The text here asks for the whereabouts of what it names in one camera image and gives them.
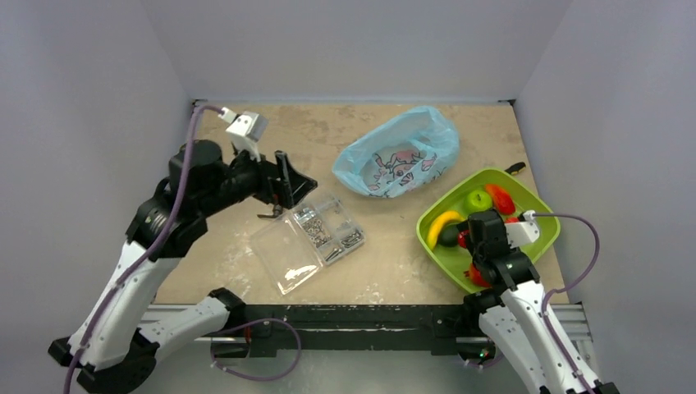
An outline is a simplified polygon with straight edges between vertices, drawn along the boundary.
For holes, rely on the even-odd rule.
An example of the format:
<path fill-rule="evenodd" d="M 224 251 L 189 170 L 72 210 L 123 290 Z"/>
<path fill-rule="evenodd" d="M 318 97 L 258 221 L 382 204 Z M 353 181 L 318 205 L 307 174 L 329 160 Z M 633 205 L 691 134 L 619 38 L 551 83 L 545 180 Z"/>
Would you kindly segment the green fake apple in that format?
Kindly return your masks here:
<path fill-rule="evenodd" d="M 471 190 L 465 196 L 464 206 L 467 213 L 486 211 L 493 207 L 492 197 L 485 190 Z"/>

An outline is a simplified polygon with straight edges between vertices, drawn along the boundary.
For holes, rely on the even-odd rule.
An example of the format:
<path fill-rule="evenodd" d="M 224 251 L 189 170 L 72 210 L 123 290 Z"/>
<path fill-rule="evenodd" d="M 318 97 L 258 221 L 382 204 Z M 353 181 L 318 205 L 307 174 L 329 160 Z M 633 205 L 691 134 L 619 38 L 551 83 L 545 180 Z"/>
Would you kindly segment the red orange fake fruit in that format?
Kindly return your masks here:
<path fill-rule="evenodd" d="M 512 216 L 516 212 L 514 200 L 508 191 L 496 184 L 485 184 L 484 191 L 491 197 L 492 206 L 504 216 Z"/>

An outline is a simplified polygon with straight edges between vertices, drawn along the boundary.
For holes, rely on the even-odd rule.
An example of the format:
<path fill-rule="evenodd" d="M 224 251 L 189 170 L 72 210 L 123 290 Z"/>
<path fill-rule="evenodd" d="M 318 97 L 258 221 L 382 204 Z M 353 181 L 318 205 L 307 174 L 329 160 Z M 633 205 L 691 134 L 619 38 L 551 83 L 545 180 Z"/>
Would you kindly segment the dark green fake avocado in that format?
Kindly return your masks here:
<path fill-rule="evenodd" d="M 443 229 L 441 229 L 437 237 L 437 243 L 444 247 L 459 247 L 457 242 L 457 236 L 461 231 L 465 230 L 467 229 L 460 224 L 447 225 Z"/>

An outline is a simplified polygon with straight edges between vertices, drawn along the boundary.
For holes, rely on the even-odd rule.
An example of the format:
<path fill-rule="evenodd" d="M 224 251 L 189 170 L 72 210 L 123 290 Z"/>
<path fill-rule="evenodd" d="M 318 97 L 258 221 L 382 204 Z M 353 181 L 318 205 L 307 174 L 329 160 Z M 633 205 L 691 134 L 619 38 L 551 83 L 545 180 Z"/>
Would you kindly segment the yellow fake banana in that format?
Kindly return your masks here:
<path fill-rule="evenodd" d="M 441 213 L 437 216 L 430 224 L 428 228 L 428 233 L 426 236 L 426 246 L 430 250 L 434 250 L 437 245 L 438 237 L 440 236 L 442 230 L 447 225 L 458 224 L 465 220 L 465 218 L 455 210 L 449 210 Z"/>

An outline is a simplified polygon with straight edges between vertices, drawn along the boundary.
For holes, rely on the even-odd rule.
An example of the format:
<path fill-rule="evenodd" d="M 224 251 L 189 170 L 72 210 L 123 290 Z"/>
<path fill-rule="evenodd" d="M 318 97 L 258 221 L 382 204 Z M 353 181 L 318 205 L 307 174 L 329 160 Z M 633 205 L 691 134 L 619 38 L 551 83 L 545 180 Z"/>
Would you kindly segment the red fake apple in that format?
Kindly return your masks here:
<path fill-rule="evenodd" d="M 472 263 L 467 271 L 465 272 L 465 276 L 475 285 L 483 288 L 490 288 L 491 285 L 483 278 L 481 272 L 474 266 Z"/>

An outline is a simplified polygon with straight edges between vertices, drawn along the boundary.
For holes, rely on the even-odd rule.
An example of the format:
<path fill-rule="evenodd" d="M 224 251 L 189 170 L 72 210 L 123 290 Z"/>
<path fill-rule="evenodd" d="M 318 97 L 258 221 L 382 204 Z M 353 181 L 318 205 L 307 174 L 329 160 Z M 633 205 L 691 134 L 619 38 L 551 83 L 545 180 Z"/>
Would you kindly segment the light blue plastic bag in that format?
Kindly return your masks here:
<path fill-rule="evenodd" d="M 438 179 L 460 153 L 459 131 L 431 106 L 411 108 L 344 148 L 332 173 L 349 190 L 395 198 Z"/>

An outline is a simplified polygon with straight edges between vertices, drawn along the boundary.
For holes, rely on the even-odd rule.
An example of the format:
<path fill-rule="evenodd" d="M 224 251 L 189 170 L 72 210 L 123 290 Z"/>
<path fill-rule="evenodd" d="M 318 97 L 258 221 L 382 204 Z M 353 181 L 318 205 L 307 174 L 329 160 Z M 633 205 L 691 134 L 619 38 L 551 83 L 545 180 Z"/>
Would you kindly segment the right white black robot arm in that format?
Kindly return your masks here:
<path fill-rule="evenodd" d="M 541 236 L 533 210 L 507 222 L 491 209 L 472 213 L 465 245 L 489 287 L 465 296 L 460 321 L 483 333 L 502 352 L 530 393 L 617 393 L 584 360 L 549 305 L 546 291 L 522 246 Z"/>

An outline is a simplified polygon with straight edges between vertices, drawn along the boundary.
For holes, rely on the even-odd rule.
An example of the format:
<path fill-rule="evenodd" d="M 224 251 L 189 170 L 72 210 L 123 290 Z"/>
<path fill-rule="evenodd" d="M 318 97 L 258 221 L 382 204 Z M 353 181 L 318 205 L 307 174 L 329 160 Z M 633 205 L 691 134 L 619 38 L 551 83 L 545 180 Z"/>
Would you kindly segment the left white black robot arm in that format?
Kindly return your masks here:
<path fill-rule="evenodd" d="M 238 152 L 226 163 L 211 140 L 185 144 L 171 157 L 168 176 L 138 207 L 117 266 L 89 317 L 48 349 L 67 368 L 67 381 L 88 393 L 130 393 L 186 343 L 243 332 L 249 326 L 245 302 L 226 288 L 210 291 L 170 318 L 150 325 L 141 319 L 164 280 L 207 232 L 208 218 L 250 197 L 291 209 L 317 185 L 282 151 L 273 161 Z"/>

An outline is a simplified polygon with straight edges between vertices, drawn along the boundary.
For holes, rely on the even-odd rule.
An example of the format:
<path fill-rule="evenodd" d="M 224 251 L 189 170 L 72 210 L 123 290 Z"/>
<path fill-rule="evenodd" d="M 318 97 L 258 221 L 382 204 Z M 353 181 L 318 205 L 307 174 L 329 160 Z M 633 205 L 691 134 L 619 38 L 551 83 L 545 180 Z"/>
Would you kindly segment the black metal clamp tool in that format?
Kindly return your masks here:
<path fill-rule="evenodd" d="M 287 210 L 282 204 L 274 204 L 271 213 L 258 213 L 257 217 L 261 219 L 276 219 L 279 218 Z"/>

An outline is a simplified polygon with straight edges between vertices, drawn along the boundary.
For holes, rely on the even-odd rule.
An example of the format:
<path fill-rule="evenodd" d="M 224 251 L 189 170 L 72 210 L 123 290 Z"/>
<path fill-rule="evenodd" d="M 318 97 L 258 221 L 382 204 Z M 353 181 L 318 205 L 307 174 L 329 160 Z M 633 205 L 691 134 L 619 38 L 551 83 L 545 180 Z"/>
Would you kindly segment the lime green plastic tray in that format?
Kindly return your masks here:
<path fill-rule="evenodd" d="M 495 184 L 505 189 L 515 203 L 516 214 L 527 210 L 541 213 L 551 211 L 536 192 L 526 187 L 517 177 L 493 167 L 484 168 L 465 178 L 428 208 L 415 225 L 416 236 L 434 264 L 466 293 L 475 293 L 483 289 L 472 282 L 467 274 L 472 263 L 470 253 L 459 245 L 437 245 L 431 250 L 427 245 L 427 235 L 431 222 L 441 213 L 454 210 L 462 216 L 468 216 L 469 210 L 465 204 L 467 195 L 474 190 L 483 190 L 486 184 Z"/>

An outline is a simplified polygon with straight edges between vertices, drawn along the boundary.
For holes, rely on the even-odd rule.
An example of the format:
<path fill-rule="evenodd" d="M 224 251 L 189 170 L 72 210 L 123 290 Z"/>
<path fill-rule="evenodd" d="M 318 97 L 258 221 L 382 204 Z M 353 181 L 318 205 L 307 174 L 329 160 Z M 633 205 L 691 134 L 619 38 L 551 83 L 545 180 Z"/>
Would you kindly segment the clear plastic screw box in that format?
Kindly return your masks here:
<path fill-rule="evenodd" d="M 252 251 L 284 296 L 364 243 L 362 226 L 327 191 L 307 197 L 250 238 Z"/>

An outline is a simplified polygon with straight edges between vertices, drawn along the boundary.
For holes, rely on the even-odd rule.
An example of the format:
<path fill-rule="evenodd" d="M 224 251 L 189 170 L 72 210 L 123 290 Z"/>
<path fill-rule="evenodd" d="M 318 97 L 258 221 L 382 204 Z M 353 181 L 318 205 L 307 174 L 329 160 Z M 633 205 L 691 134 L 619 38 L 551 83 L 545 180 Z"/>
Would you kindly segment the black yellow screwdriver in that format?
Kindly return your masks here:
<path fill-rule="evenodd" d="M 516 176 L 527 167 L 525 162 L 517 162 L 510 165 L 505 172 L 511 176 Z"/>

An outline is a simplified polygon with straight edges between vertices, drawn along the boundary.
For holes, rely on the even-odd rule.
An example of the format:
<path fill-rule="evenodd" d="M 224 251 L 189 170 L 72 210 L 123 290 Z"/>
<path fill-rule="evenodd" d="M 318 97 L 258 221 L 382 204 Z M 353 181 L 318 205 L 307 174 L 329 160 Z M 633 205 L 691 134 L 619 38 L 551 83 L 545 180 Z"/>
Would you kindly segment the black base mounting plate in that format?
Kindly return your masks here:
<path fill-rule="evenodd" d="M 246 305 L 208 338 L 222 358 L 296 348 L 425 351 L 471 363 L 501 356 L 461 305 Z"/>

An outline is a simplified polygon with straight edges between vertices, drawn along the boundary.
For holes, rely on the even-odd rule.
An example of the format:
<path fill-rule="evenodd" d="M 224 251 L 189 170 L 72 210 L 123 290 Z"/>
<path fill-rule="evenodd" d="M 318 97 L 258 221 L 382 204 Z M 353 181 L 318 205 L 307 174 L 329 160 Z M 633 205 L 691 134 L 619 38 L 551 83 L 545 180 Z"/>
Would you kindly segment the aluminium front rail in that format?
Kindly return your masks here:
<path fill-rule="evenodd" d="M 190 305 L 151 304 L 141 316 L 141 323 L 153 323 L 188 309 Z M 572 341 L 592 341 L 592 334 L 582 305 L 552 305 L 552 309 Z"/>

